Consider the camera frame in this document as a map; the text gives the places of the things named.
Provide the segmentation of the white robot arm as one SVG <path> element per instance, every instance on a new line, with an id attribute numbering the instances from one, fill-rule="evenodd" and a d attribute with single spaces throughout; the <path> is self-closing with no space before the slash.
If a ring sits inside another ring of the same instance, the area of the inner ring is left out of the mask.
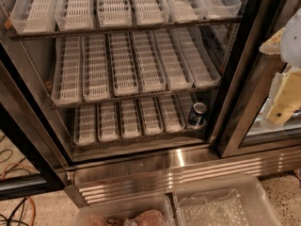
<path id="1" fill-rule="evenodd" d="M 301 108 L 301 8 L 284 27 L 264 42 L 259 51 L 280 55 L 290 66 L 285 73 L 276 73 L 263 108 L 261 127 L 282 127 Z"/>

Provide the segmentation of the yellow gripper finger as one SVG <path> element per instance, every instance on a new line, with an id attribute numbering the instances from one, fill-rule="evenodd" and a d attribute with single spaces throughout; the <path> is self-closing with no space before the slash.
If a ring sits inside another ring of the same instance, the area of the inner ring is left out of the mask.
<path id="1" fill-rule="evenodd" d="M 270 39 L 265 41 L 259 48 L 259 51 L 267 55 L 279 55 L 280 54 L 280 42 L 285 28 L 282 27 L 276 32 Z"/>
<path id="2" fill-rule="evenodd" d="M 264 106 L 261 126 L 283 126 L 301 108 L 301 69 L 276 73 Z"/>

